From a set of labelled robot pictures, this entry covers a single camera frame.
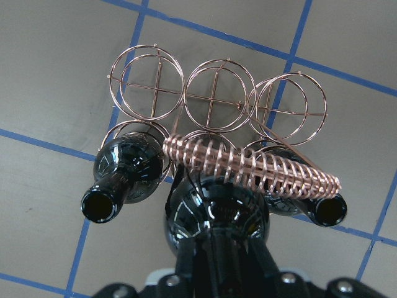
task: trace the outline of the bottle opening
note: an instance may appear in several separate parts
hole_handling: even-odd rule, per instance
[[[321,199],[316,206],[316,220],[325,227],[340,223],[346,216],[347,206],[341,197]]]
[[[90,221],[102,223],[112,219],[115,213],[115,206],[105,194],[93,192],[83,198],[81,210]]]

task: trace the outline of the tile floor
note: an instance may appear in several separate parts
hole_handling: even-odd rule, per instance
[[[328,229],[272,215],[267,245],[279,266],[303,269],[318,286],[350,276],[397,297],[397,2],[0,6],[2,296],[90,297],[114,281],[141,289],[150,272],[174,266],[162,224],[169,183],[104,225],[89,224],[79,210],[101,140],[126,119],[113,108],[110,66],[129,46],[157,43],[178,59],[185,78],[201,62],[230,57],[256,82],[298,70],[320,82],[329,116],[299,150],[340,177],[349,213]],[[288,100],[293,91],[279,90],[275,104],[296,107]],[[282,115],[269,121],[281,134],[290,131]]]

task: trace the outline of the metal coil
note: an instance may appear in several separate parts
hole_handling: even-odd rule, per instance
[[[330,199],[341,187],[337,177],[296,161],[254,150],[246,157],[244,149],[238,155],[233,147],[230,152],[222,148],[223,144],[213,148],[212,142],[204,146],[202,140],[187,140],[180,135],[171,135],[163,143],[164,154],[188,169],[224,177],[225,182],[232,178],[234,184],[274,197]]]

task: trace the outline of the bolt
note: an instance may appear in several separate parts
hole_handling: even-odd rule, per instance
[[[179,281],[180,281],[180,279],[179,279],[178,275],[172,275],[167,279],[166,283],[167,283],[167,286],[173,287],[173,286],[176,286],[177,284],[179,284]]]
[[[128,289],[125,286],[119,287],[114,293],[113,298],[124,298],[128,294]]]
[[[347,281],[339,281],[336,286],[337,286],[337,289],[343,293],[353,292],[353,286]]]
[[[295,281],[297,281],[295,275],[292,273],[284,273],[281,275],[281,280],[286,284],[295,284]]]

